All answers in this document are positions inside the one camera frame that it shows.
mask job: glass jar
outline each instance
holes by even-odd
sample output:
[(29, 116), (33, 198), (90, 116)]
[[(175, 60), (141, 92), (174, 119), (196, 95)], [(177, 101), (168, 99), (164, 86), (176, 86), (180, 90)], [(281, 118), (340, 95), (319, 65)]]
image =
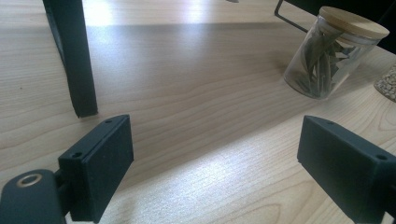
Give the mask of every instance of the glass jar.
[(296, 91), (326, 99), (389, 31), (334, 7), (322, 7), (284, 78)]

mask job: wood grain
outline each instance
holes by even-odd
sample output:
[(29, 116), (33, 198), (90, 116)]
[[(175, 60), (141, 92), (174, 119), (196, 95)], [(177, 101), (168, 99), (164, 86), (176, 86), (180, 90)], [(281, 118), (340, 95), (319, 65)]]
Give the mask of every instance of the wood grain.
[(135, 161), (101, 223), (352, 223), (296, 160), (303, 116), (396, 153), (396, 104), (373, 87), (396, 57), (375, 48), (329, 100), (306, 98), (282, 77), (304, 33), (275, 6), (85, 0), (99, 115), (77, 119), (41, 1), (1, 1), (0, 188), (130, 114)]

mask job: bamboo lid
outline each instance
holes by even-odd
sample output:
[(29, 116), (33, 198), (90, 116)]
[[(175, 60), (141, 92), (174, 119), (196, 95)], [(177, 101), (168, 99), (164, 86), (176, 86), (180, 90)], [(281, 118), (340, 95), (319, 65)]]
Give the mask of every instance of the bamboo lid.
[(382, 39), (389, 34), (382, 25), (339, 8), (321, 7), (319, 15), (332, 26), (354, 35)]

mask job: woven placemat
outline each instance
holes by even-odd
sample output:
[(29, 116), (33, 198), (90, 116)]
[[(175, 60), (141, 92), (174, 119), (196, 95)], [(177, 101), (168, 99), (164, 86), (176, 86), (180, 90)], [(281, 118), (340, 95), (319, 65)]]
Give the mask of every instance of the woven placemat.
[(375, 88), (385, 97), (396, 103), (396, 64), (390, 71), (374, 84)]

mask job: light wood tabletop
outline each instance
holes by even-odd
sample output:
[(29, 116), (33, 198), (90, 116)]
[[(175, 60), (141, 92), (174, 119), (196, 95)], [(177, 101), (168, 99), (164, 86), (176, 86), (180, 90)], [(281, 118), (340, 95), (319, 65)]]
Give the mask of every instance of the light wood tabletop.
[(0, 188), (129, 114), (135, 161), (100, 223), (352, 223), (297, 162), (303, 117), (395, 154), (396, 104), (373, 84), (396, 56), (375, 48), (329, 100), (302, 96), (282, 76), (305, 33), (276, 2), (84, 0), (99, 114), (78, 119), (42, 2), (0, 0)]

